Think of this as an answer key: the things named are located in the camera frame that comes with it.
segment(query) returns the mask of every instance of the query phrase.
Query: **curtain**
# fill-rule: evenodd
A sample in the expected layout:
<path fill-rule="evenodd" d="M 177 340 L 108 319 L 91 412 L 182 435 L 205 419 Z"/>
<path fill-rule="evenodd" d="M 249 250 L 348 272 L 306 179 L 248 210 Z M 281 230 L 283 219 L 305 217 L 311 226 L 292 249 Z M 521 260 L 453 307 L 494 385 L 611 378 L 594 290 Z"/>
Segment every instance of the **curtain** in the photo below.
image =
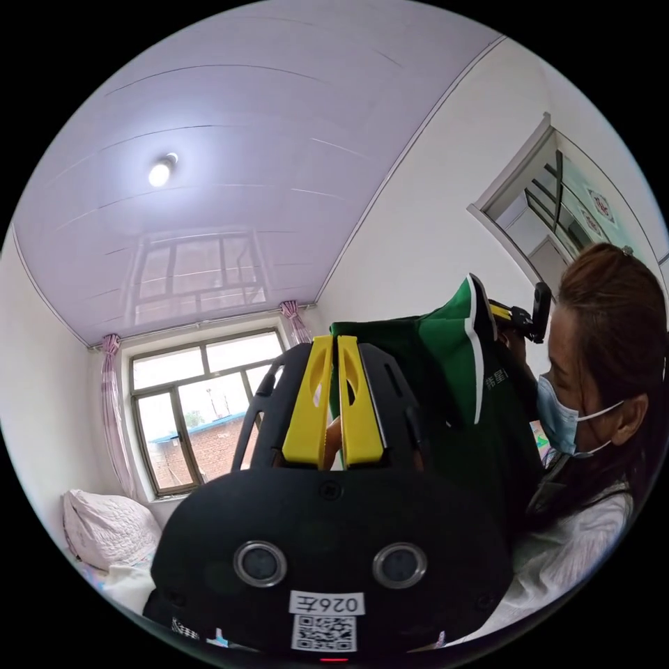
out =
<path fill-rule="evenodd" d="M 120 345 L 121 339 L 117 334 L 108 334 L 102 340 L 102 351 L 105 354 L 105 360 L 102 363 L 102 384 L 100 386 L 102 425 L 105 428 L 105 440 L 116 478 L 126 496 L 135 499 L 136 491 L 130 469 L 130 459 L 123 439 L 121 407 L 118 404 L 116 353 Z"/>
<path fill-rule="evenodd" d="M 308 331 L 304 321 L 300 318 L 298 304 L 295 300 L 287 300 L 280 305 L 281 313 L 288 319 L 293 331 L 293 339 L 296 344 L 310 344 L 312 335 Z"/>

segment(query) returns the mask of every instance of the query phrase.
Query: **yellow clip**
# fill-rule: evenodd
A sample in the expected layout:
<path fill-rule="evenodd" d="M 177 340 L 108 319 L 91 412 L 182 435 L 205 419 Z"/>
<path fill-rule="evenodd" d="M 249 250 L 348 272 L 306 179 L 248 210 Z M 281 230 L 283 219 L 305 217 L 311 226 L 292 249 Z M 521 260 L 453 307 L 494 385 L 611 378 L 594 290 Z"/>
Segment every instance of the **yellow clip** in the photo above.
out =
<path fill-rule="evenodd" d="M 332 337 L 314 337 L 282 449 L 287 462 L 323 468 L 333 345 Z"/>
<path fill-rule="evenodd" d="M 383 442 L 357 347 L 357 337 L 337 337 L 337 350 L 344 467 L 378 462 L 383 456 Z M 348 384 L 353 390 L 353 403 L 349 401 Z"/>
<path fill-rule="evenodd" d="M 508 309 L 502 309 L 502 307 L 498 307 L 497 305 L 490 305 L 490 311 L 493 316 L 503 318 L 506 321 L 511 320 L 511 312 Z"/>

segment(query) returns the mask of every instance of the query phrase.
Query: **brick wall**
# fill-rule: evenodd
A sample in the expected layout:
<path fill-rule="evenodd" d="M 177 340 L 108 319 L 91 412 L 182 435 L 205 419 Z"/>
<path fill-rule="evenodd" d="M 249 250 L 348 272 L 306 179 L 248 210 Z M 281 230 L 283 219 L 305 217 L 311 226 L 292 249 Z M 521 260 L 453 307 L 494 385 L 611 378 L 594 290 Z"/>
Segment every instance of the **brick wall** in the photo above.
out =
<path fill-rule="evenodd" d="M 195 459 L 205 480 L 210 481 L 230 472 L 243 422 L 244 418 L 240 417 L 190 435 Z M 251 461 L 256 436 L 257 430 L 254 428 L 244 456 L 243 468 Z M 192 482 L 177 439 L 156 445 L 154 452 L 156 455 L 152 458 L 153 471 L 161 488 Z"/>

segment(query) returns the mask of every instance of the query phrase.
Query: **green fabric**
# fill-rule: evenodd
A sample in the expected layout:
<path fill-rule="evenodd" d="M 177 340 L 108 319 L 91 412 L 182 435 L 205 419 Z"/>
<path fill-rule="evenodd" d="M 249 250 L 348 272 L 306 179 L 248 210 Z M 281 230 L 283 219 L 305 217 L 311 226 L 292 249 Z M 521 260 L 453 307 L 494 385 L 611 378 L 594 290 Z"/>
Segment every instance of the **green fabric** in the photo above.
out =
<path fill-rule="evenodd" d="M 395 358 L 424 410 L 436 470 L 474 491 L 511 538 L 543 473 L 528 413 L 536 387 L 495 340 L 478 279 L 467 276 L 431 314 L 334 323 L 330 332 Z M 339 415 L 336 356 L 330 408 Z"/>

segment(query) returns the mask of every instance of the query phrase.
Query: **white label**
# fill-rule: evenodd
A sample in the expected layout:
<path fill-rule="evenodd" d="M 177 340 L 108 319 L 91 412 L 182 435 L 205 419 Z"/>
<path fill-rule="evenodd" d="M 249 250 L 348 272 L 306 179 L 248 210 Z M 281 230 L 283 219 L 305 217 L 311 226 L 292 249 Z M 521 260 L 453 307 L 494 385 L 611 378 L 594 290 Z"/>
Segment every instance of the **white label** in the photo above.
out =
<path fill-rule="evenodd" d="M 291 649 L 319 653 L 356 652 L 356 620 L 354 615 L 296 615 Z"/>
<path fill-rule="evenodd" d="M 334 617 L 364 615 L 364 593 L 326 594 L 291 590 L 289 613 Z"/>

